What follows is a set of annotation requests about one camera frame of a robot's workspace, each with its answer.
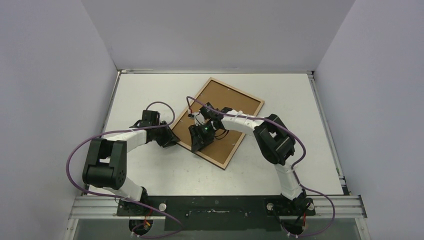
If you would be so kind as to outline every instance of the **wooden frame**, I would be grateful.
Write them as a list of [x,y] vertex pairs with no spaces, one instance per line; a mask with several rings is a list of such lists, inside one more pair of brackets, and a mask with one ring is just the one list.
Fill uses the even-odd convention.
[[[217,79],[215,79],[215,78],[213,78],[213,77],[210,77],[210,78],[206,81],[206,83],[205,83],[205,84],[203,85],[203,87],[199,90],[199,92],[198,92],[198,93],[194,96],[194,98],[198,99],[198,98],[199,98],[199,96],[201,96],[202,92],[206,89],[206,87],[207,87],[207,86],[208,86],[211,82],[215,82],[215,83],[217,83],[217,84],[219,84],[219,85],[225,86],[225,87],[226,87],[226,88],[228,88],[228,89],[231,89],[231,90],[233,90],[233,91],[235,91],[235,92],[238,92],[238,93],[239,93],[239,94],[241,94],[241,95],[244,95],[244,96],[246,96],[246,97],[249,97],[249,98],[251,98],[251,99],[253,99],[253,100],[257,101],[257,102],[258,102],[258,106],[257,106],[256,110],[254,111],[254,113],[253,113],[253,114],[251,114],[251,115],[253,115],[253,116],[257,116],[257,114],[259,113],[259,110],[260,110],[260,109],[262,108],[262,106],[264,105],[264,100],[262,100],[262,99],[260,99],[260,98],[258,98],[258,97],[256,97],[256,96],[253,96],[253,95],[251,95],[251,94],[249,94],[249,93],[247,93],[247,92],[244,92],[244,91],[242,91],[242,90],[240,90],[240,89],[238,89],[238,88],[235,88],[235,87],[233,87],[233,86],[230,86],[230,85],[226,84],[225,82],[219,81],[219,80],[217,80]],[[174,128],[178,125],[178,123],[179,123],[179,122],[182,122],[182,118],[183,118],[183,117],[187,114],[188,109],[189,109],[189,107],[187,106],[187,107],[184,109],[184,111],[183,111],[183,112],[182,112],[182,113],[178,116],[178,118],[175,120],[175,122],[172,124],[171,129],[173,129],[173,130],[174,130]],[[244,138],[244,137],[245,137],[245,134],[244,134],[244,133],[242,133],[242,134],[240,135],[240,137],[238,138],[237,142],[236,142],[235,144],[233,144],[232,150],[231,150],[231,152],[229,153],[228,157],[225,159],[225,162],[224,162],[224,163],[221,163],[221,162],[219,162],[219,161],[217,161],[217,160],[215,160],[215,159],[213,159],[213,158],[209,157],[208,155],[206,155],[206,154],[204,154],[204,153],[202,153],[202,152],[199,152],[199,151],[197,151],[195,154],[196,154],[196,155],[198,155],[198,156],[200,156],[201,158],[203,158],[203,159],[205,159],[205,160],[207,160],[207,161],[209,161],[209,162],[213,163],[214,165],[216,165],[216,166],[218,166],[218,167],[220,167],[220,168],[222,168],[222,169],[224,169],[224,170],[225,170],[225,168],[227,167],[228,163],[230,162],[231,158],[233,157],[234,153],[236,152],[237,148],[239,147],[239,145],[240,145],[240,143],[242,142],[242,140],[243,140],[243,138]],[[184,143],[184,142],[182,142],[182,141],[178,142],[178,144],[179,144],[180,146],[184,147],[185,149],[191,150],[191,146],[190,146],[190,145],[188,145],[188,144],[186,144],[186,143]]]

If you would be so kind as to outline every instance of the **glass panel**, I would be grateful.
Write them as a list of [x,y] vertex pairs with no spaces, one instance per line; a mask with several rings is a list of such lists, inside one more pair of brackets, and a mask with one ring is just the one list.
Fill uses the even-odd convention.
[[[130,237],[128,219],[80,219],[76,228],[74,240],[134,240]],[[304,233],[312,233],[321,230],[329,222],[329,219],[307,219],[308,229]],[[163,234],[165,220],[155,220],[154,225],[146,236]],[[174,236],[167,237],[172,240],[246,240],[287,239],[284,231],[267,232],[262,229],[250,229],[245,231],[182,231]],[[302,238],[305,240],[360,240],[354,218],[337,218],[333,225],[325,232]]]

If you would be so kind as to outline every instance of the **black bracket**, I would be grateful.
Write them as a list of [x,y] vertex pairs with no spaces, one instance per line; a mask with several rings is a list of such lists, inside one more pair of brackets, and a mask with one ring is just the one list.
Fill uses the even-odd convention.
[[[286,128],[277,115],[271,114],[266,118]],[[287,158],[295,154],[295,139],[267,121],[255,127],[253,134],[263,157],[272,164],[284,166]]]
[[[159,120],[161,114],[157,111],[143,110],[143,114],[140,120],[136,121],[130,128],[144,128],[151,126],[162,126],[166,125],[166,121]],[[170,126],[158,127],[147,129],[147,140],[146,144],[151,141],[156,141],[157,144],[163,148],[174,146],[180,141],[180,138],[175,135]]]
[[[110,157],[109,163],[100,159]],[[127,142],[108,141],[103,138],[91,140],[82,171],[82,181],[97,188],[118,190],[127,176]]]
[[299,200],[294,199],[293,201],[281,196],[281,197],[270,197],[265,199],[264,204],[266,206],[266,214],[268,216],[299,216],[304,213],[307,216],[314,216],[315,209],[309,210],[308,205],[314,204],[312,198],[302,198]]

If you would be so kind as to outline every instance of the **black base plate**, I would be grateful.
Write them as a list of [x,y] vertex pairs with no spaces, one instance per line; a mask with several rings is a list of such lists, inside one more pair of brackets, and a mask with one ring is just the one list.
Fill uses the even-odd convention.
[[[263,196],[149,196],[149,205],[155,208],[165,203],[168,214],[176,217],[184,225],[185,231],[243,231],[264,229],[281,231],[274,213],[267,210],[267,204],[273,203],[277,216],[298,216],[304,206],[294,207],[293,203],[279,195]],[[144,216],[149,210],[139,205],[119,201],[117,216]],[[152,216],[161,216],[152,212]],[[315,211],[306,211],[306,215],[315,215]],[[166,218],[165,231],[175,231],[180,226]]]

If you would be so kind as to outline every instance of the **white wall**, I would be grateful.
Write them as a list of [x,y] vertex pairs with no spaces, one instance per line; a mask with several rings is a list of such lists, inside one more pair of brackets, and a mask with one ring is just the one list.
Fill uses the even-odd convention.
[[117,71],[79,0],[1,1],[0,33],[0,238],[61,239]]
[[354,0],[82,0],[119,69],[314,70]]
[[315,72],[375,240],[424,235],[424,4],[356,0]]

